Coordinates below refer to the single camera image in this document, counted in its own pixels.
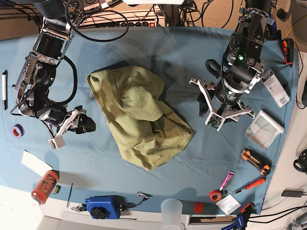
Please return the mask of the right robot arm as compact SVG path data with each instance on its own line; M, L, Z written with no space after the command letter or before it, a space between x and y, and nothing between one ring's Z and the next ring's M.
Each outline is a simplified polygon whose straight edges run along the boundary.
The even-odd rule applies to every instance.
M42 121L49 129L48 143L54 150L65 146L66 132L84 134L96 129L81 105L67 110L77 92L78 76L75 64L65 53L84 13L79 0L35 0L34 5L43 14L43 24L15 85L17 99L11 114L18 110L18 115ZM68 99L55 102L48 94L62 60L72 68L73 89Z

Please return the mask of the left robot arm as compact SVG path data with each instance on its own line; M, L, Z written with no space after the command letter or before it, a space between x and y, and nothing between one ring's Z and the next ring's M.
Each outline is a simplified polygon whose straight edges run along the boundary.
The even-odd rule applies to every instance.
M189 83L200 90L199 116L206 116L205 124L220 131L225 123L238 122L242 115L255 118L255 112L241 102L264 73L261 50L270 36L274 0L247 0L240 8L241 16L222 56L221 63L214 59L205 62L206 69L218 83L192 78Z

